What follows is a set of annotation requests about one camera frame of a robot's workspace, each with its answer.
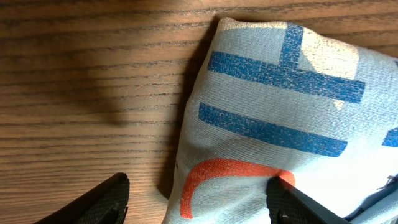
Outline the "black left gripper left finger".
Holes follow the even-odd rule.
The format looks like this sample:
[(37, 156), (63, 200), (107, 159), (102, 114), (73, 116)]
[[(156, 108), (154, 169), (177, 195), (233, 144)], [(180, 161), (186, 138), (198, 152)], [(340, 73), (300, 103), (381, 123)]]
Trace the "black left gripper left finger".
[(118, 172), (35, 224), (123, 224), (129, 190), (127, 174)]

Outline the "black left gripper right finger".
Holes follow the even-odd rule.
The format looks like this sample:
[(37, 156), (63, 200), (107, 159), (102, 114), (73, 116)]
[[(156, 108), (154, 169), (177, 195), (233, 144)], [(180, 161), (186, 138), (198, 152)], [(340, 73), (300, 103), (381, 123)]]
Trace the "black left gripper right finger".
[(266, 195), (272, 224), (349, 224), (280, 177), (267, 181)]

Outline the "light blue t-shirt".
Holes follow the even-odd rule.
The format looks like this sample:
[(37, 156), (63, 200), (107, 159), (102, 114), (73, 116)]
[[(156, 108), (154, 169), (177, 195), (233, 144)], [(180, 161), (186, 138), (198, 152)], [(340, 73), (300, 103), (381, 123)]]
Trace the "light blue t-shirt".
[(272, 177), (352, 223), (395, 223), (397, 59), (288, 22), (221, 19), (164, 223), (270, 223)]

